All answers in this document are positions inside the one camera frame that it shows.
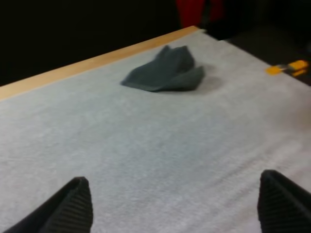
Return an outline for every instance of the yellow object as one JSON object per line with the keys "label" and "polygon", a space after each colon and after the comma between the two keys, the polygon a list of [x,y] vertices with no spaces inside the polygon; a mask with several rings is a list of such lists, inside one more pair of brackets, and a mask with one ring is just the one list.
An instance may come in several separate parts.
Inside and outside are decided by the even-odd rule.
{"label": "yellow object", "polygon": [[306,70],[306,69],[302,69],[302,70],[299,70],[299,71],[293,73],[292,75],[293,75],[294,77],[297,77],[297,76],[302,75],[302,74],[305,74],[305,73],[307,73],[307,70]]}
{"label": "yellow object", "polygon": [[293,68],[293,70],[306,69],[308,67],[308,63],[302,60],[290,63],[288,65]]}
{"label": "yellow object", "polygon": [[283,70],[278,66],[269,67],[266,69],[266,72],[270,75],[276,75],[281,73]]}
{"label": "yellow object", "polygon": [[290,63],[288,65],[277,65],[277,66],[269,67],[266,69],[266,72],[270,75],[276,75],[283,71],[287,71],[287,72],[292,72],[292,75],[294,77],[297,77],[299,75],[307,73],[308,66],[309,66],[308,62],[299,60],[299,61]]}

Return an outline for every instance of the table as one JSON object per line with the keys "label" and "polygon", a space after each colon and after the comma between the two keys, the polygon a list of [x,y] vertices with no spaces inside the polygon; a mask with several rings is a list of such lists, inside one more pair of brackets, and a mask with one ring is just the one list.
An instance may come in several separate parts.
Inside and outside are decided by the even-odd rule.
{"label": "table", "polygon": [[0,101],[0,232],[75,176],[90,182],[92,233],[257,233],[264,169],[311,189],[310,88],[286,74],[269,76],[252,55],[187,30],[169,45],[187,45],[204,67],[195,91],[120,85],[161,42],[7,92]]}
{"label": "table", "polygon": [[172,32],[157,38],[141,42],[136,45],[128,46],[126,48],[109,52],[97,57],[93,57],[75,64],[48,71],[33,77],[11,83],[0,87],[0,100],[9,98],[11,96],[30,91],[32,89],[65,79],[69,76],[79,74],[81,72],[95,69],[100,66],[107,65],[117,60],[132,56],[134,54],[147,51],[158,46],[167,44],[171,41],[177,40],[192,32],[197,31],[198,28],[192,26]]}

